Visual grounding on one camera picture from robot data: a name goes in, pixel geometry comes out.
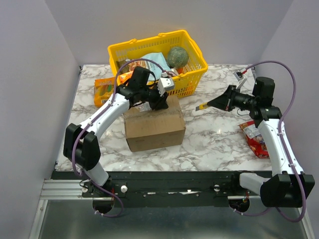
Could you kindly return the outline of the yellow utility knife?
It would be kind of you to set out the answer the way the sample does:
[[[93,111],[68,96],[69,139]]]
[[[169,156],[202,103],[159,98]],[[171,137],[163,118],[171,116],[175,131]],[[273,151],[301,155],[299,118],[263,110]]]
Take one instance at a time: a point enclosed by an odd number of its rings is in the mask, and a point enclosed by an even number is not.
[[[199,106],[197,106],[197,107],[195,108],[195,110],[196,110],[196,111],[199,111],[199,110],[203,110],[203,109],[206,109],[206,108],[208,108],[207,103],[203,103],[203,104],[200,104]]]

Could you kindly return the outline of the brown cardboard express box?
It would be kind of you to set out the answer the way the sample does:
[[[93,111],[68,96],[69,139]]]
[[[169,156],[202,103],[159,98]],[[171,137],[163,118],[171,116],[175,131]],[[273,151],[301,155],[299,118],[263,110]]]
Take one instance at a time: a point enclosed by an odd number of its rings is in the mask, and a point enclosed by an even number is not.
[[[140,111],[140,107],[123,114],[125,137],[130,151],[139,152],[181,145],[185,122],[177,96],[167,98],[168,109]]]

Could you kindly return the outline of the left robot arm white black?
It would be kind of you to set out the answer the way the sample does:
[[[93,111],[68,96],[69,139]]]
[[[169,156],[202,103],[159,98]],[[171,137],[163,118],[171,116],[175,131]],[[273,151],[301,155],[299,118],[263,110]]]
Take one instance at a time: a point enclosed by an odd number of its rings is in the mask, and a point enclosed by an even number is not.
[[[172,78],[160,77],[152,84],[148,79],[152,72],[136,67],[131,77],[114,88],[113,93],[92,116],[78,125],[71,123],[65,132],[63,155],[73,168],[79,167],[93,182],[98,196],[110,193],[109,174],[99,162],[99,139],[108,127],[137,103],[149,103],[152,110],[167,109],[168,92],[174,89]]]

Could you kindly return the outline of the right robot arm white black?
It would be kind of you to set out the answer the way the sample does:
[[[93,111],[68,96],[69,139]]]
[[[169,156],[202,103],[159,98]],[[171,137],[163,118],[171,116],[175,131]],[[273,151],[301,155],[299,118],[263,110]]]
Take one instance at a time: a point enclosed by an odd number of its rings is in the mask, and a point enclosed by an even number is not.
[[[227,112],[234,108],[249,111],[271,161],[271,178],[241,173],[239,178],[230,181],[230,191],[241,195],[248,189],[259,195],[266,207],[300,208],[305,205],[315,180],[312,175],[304,173],[294,156],[285,134],[281,111],[272,105],[274,90],[273,79],[258,77],[251,95],[241,93],[235,85],[230,85],[207,105]]]

